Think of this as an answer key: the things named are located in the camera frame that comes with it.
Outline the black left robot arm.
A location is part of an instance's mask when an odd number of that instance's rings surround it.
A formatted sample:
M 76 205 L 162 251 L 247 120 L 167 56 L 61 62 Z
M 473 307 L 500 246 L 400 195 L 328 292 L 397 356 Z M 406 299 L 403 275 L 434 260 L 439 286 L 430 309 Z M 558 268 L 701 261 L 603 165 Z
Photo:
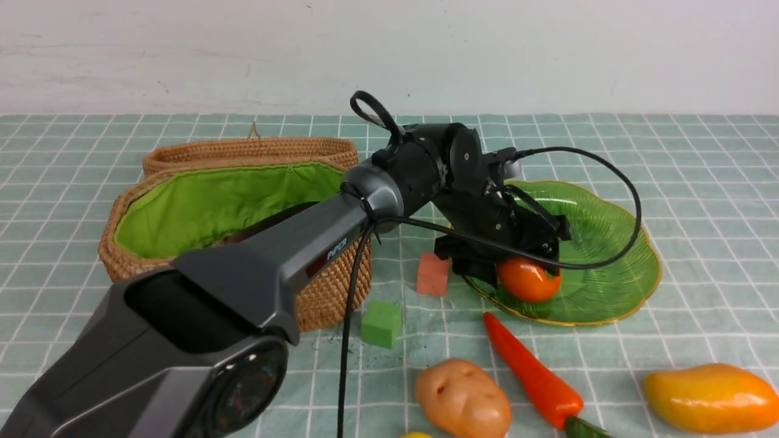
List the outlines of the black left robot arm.
M 28 388 L 3 437 L 223 437 L 283 383 L 299 341 L 296 297 L 348 247 L 364 252 L 432 202 L 478 263 L 520 253 L 556 269 L 570 225 L 504 186 L 521 153 L 484 153 L 461 123 L 398 125 L 375 97 L 350 100 L 388 145 L 343 175 L 338 194 L 237 243 L 185 252 L 114 283 L 76 342 Z

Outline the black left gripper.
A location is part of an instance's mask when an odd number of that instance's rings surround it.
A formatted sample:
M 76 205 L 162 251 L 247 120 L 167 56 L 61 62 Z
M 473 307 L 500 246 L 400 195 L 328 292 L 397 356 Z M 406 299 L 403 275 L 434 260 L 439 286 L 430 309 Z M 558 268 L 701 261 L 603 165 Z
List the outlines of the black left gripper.
M 551 213 L 518 186 L 503 185 L 481 196 L 443 192 L 433 203 L 454 229 L 552 260 L 554 263 L 540 262 L 539 266 L 551 277 L 561 274 L 556 265 L 559 244 L 572 238 L 570 222 L 565 215 Z M 450 260 L 454 274 L 493 288 L 499 283 L 497 265 L 506 260 L 505 250 L 458 235 L 437 237 L 434 255 Z

